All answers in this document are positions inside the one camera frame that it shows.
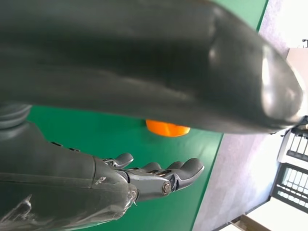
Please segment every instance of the white wall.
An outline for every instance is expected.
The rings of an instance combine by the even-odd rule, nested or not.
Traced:
[[[228,225],[223,229],[221,229],[220,231],[241,231],[240,229],[236,228],[234,225]]]
[[[308,230],[308,214],[276,198],[271,198],[248,216],[271,231]]]

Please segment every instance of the transparent plastic wrap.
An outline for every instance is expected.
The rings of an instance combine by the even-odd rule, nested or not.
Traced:
[[[2,231],[76,230],[123,216],[137,197],[132,184],[0,173]]]

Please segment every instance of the green surface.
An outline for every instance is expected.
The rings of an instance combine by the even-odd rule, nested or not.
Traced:
[[[256,29],[263,18],[263,11],[268,0],[214,0],[222,5],[242,20],[248,23],[251,28]]]
[[[266,0],[216,0],[252,28],[260,25]],[[145,122],[122,116],[35,106],[29,116],[48,140],[100,157],[130,152],[131,166],[152,161],[167,167],[173,161],[198,157],[205,170],[194,185],[168,197],[133,206],[122,218],[87,231],[189,231],[196,219],[214,165],[222,134],[192,129],[178,138],[149,132]]]

